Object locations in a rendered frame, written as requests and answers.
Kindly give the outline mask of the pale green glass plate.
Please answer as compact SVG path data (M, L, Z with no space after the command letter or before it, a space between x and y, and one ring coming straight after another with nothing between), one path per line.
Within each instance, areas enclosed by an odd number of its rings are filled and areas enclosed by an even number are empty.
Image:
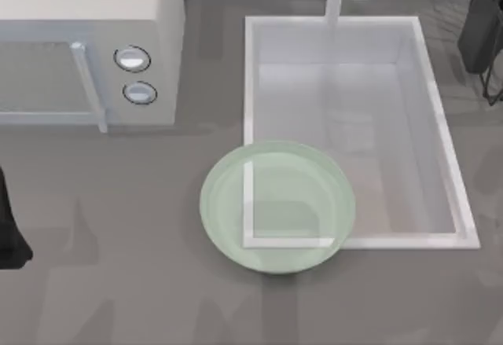
M321 150L263 141L235 148L209 170L199 212L225 257L280 275L332 258L354 228L356 199L340 166Z

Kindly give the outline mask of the small microwave knob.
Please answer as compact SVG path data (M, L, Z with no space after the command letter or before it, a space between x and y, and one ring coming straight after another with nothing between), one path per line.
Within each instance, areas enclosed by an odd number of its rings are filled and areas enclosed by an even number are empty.
M137 81L122 89L123 96L133 105L150 105L158 97L157 90L147 82Z

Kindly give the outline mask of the pale microwave oven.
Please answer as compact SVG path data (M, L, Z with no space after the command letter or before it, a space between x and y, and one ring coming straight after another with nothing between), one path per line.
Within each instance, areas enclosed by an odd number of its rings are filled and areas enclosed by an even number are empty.
M0 42L82 42L112 127L170 126L175 121L185 26L184 0L0 0ZM126 72L115 50L140 46L152 62ZM125 85L143 81L157 90L150 105L133 105Z

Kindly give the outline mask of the white sink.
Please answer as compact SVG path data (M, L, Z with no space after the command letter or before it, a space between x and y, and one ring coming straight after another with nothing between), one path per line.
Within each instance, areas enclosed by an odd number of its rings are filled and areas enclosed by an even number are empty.
M357 218L348 249L480 246L417 17L247 17L244 143L331 156Z

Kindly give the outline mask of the large microwave knob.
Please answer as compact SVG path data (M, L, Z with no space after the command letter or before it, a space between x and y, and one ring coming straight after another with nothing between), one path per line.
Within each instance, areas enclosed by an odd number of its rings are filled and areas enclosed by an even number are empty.
M126 46L115 50L113 59L116 65L126 72L139 73L149 68L152 59L140 46Z

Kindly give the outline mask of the microwave glass door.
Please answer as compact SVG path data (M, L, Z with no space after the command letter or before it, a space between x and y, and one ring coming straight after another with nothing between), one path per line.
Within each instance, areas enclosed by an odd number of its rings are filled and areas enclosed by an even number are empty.
M0 127L97 127L71 43L0 42Z

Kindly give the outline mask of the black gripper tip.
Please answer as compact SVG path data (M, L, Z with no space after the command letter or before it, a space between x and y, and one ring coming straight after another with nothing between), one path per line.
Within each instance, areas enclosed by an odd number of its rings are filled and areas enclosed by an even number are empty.
M21 269L33 256L13 216L6 178L0 167L0 270Z

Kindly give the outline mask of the black dish rack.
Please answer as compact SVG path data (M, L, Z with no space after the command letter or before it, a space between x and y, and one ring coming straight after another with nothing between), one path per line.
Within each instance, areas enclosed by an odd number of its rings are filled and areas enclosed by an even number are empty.
M489 93L494 62L503 51L503 0L470 0L457 47L465 71L480 78L487 103L503 101L503 87Z

